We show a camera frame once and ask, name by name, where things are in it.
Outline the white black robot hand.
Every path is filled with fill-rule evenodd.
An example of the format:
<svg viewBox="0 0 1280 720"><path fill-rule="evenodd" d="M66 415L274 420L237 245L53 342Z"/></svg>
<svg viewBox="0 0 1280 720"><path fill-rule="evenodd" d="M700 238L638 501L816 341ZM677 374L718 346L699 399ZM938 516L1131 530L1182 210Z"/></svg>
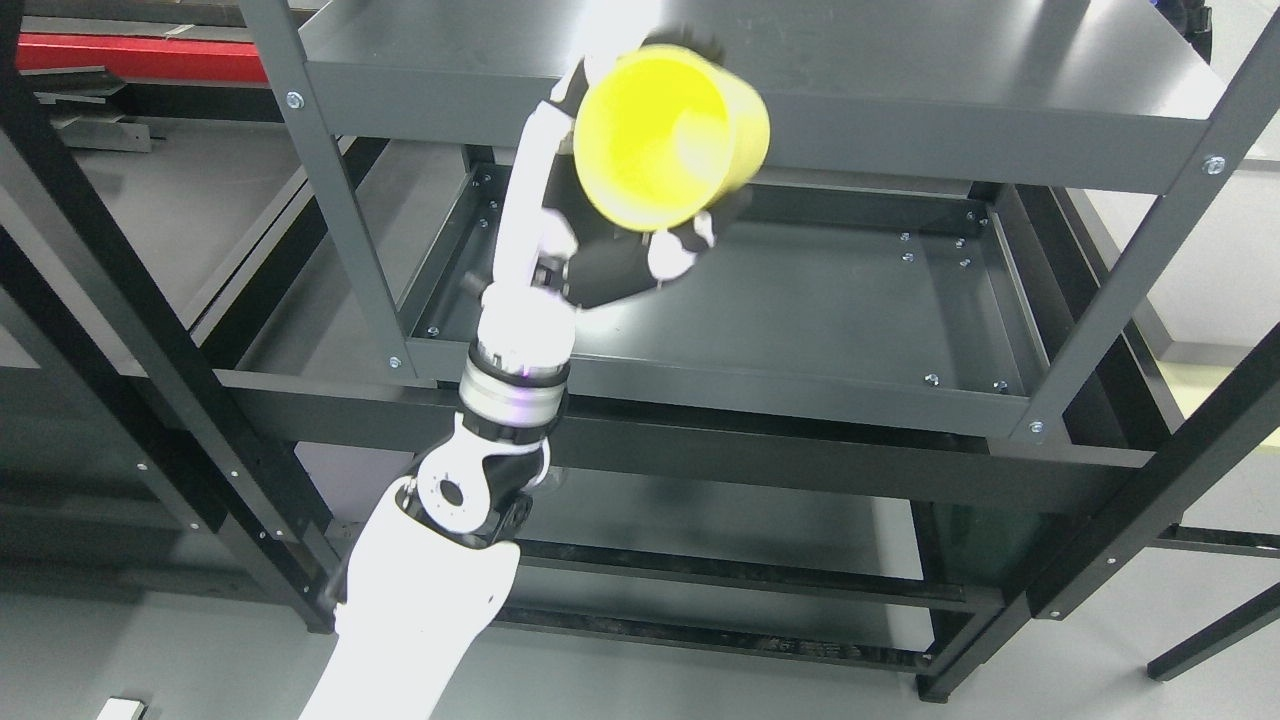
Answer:
<svg viewBox="0 0 1280 720"><path fill-rule="evenodd" d="M627 231L586 208L567 215L554 201L582 199L570 140L594 78L614 60L584 56L525 122L495 237L492 275L472 275L480 307L470 369L522 387L562 380L573 316L658 288L686 274L750 202L746 190L659 231Z"/></svg>

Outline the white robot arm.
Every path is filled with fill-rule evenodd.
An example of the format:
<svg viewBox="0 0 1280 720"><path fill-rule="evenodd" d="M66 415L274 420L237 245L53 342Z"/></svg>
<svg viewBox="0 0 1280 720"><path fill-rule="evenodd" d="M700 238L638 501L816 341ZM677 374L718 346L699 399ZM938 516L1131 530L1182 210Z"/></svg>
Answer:
<svg viewBox="0 0 1280 720"><path fill-rule="evenodd" d="M390 483L346 560L337 642L301 717L433 715L512 591L571 350L471 345L451 433Z"/></svg>

